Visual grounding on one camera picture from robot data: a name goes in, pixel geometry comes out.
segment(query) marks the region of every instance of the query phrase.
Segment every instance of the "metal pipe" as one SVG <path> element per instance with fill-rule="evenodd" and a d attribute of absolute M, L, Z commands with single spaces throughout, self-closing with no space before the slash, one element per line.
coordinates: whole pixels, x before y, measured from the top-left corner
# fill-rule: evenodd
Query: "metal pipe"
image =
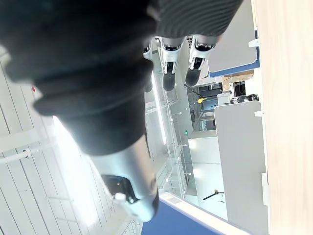
<path fill-rule="evenodd" d="M 20 159 L 23 159 L 23 158 L 29 158 L 33 153 L 41 152 L 42 149 L 44 149 L 46 147 L 51 147 L 53 145 L 54 145 L 54 143 L 49 143 L 49 144 L 46 144 L 46 145 L 42 145 L 39 148 L 34 148 L 34 149 L 26 148 L 26 149 L 23 149 L 22 153 L 17 153 L 17 154 L 8 156 L 8 157 L 0 158 L 0 165 L 1 164 L 6 164 L 6 163 L 9 163 L 9 162 L 13 162 L 13 161 L 16 161 L 16 160 L 20 160 Z"/>
<path fill-rule="evenodd" d="M 6 164 L 9 162 L 13 162 L 13 161 L 16 161 L 19 159 L 23 159 L 23 158 L 28 158 L 28 153 L 26 151 L 22 152 L 22 153 L 14 154 L 14 155 L 9 156 L 9 157 L 0 158 L 0 165 Z"/>

